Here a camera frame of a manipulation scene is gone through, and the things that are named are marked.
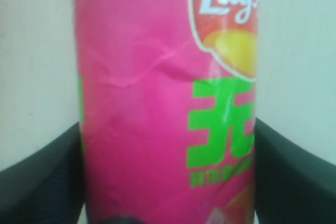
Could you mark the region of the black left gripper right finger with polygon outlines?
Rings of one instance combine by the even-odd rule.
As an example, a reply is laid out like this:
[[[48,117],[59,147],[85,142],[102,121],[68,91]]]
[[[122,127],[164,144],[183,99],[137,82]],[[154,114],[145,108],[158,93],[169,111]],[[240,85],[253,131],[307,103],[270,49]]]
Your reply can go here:
[[[259,223],[335,223],[335,165],[260,119],[255,123],[255,166]]]

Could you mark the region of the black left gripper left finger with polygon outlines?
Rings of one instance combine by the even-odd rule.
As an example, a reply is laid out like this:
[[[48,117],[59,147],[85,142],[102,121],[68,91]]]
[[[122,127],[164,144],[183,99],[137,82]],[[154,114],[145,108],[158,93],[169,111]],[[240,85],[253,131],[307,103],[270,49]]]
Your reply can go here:
[[[1,171],[1,223],[77,223],[85,202],[79,125]]]

